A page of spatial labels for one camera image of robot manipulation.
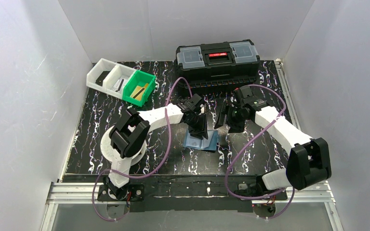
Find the black marble surface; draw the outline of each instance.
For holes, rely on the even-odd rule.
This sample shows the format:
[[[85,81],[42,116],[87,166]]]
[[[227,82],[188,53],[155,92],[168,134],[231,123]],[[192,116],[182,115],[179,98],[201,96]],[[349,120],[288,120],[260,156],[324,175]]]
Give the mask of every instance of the black marble surface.
[[[124,62],[122,64],[155,75],[157,77],[156,88],[142,108],[89,89],[68,160],[67,175],[98,174],[103,169],[110,168],[111,163],[101,154],[100,140],[105,131],[118,121],[120,112],[126,110],[127,107],[135,107],[138,111],[150,110],[159,108],[165,103],[168,92],[175,81],[173,62]],[[275,90],[284,98],[273,61],[262,61],[256,83]],[[258,88],[254,93],[266,99],[278,110],[281,109],[281,103],[268,91]],[[230,100],[231,96],[219,92],[205,95],[204,99],[209,107],[208,129],[213,129],[222,103]],[[284,116],[290,121],[288,111]],[[158,174],[224,175],[231,159],[261,128],[251,121],[247,123],[243,133],[228,134],[226,126],[220,128],[220,144],[215,153],[182,147],[186,130],[187,125],[185,124],[172,125],[170,155]],[[150,132],[146,139],[147,152],[138,164],[131,167],[130,173],[146,174],[152,171],[163,158],[167,148],[167,138],[166,128]],[[273,137],[265,133],[245,151],[233,167],[232,174],[263,174],[285,167],[286,164],[287,153]]]

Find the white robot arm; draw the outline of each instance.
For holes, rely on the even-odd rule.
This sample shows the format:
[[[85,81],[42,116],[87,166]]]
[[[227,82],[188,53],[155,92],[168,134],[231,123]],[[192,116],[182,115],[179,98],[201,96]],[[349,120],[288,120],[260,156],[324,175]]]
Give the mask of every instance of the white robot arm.
[[[278,111],[265,100],[254,96],[250,86],[234,91],[233,105],[223,105],[215,128],[224,124],[230,126],[229,133],[243,132],[245,120],[265,128],[277,116]],[[268,133],[275,138],[289,154],[286,168],[271,171],[256,178],[251,196],[259,196],[271,190],[293,186],[301,190],[331,176],[328,145],[322,138],[313,139],[293,126],[284,116],[277,119]]]
[[[119,122],[110,131],[113,159],[111,169],[129,174],[130,167],[138,163],[146,151],[146,136],[149,132],[167,125],[165,109],[170,124],[185,122],[191,136],[208,138],[204,100],[195,94],[189,100],[177,101],[168,106],[137,112],[130,108],[122,113]],[[108,175],[110,187],[123,187],[129,179],[115,172]]]

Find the blue cloth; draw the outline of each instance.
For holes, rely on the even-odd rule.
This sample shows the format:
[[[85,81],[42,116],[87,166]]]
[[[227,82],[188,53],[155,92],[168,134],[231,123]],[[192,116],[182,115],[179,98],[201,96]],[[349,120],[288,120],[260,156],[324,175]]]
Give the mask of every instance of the blue cloth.
[[[217,148],[218,138],[218,131],[215,130],[208,130],[208,138],[203,138],[202,140],[192,137],[191,134],[186,131],[183,146],[186,148],[215,151]]]

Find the red strip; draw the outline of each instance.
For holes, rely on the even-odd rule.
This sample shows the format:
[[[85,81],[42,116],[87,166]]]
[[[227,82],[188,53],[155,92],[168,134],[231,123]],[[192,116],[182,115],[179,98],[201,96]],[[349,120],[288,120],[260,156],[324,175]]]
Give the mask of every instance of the red strip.
[[[227,52],[209,54],[209,57],[217,57],[217,56],[227,56]]]

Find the green bin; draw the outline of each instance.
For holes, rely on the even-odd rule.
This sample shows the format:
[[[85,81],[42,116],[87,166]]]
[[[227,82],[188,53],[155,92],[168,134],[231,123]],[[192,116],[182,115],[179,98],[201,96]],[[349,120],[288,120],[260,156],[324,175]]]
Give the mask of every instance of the green bin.
[[[149,95],[155,89],[155,78],[156,77],[151,74],[137,70],[130,78],[130,80],[128,80],[128,83],[125,85],[122,99],[134,105],[142,107],[144,103],[146,103],[146,101],[148,100]],[[143,87],[147,83],[148,87],[143,90],[144,94],[141,100],[137,100],[131,97],[132,92],[137,86]]]

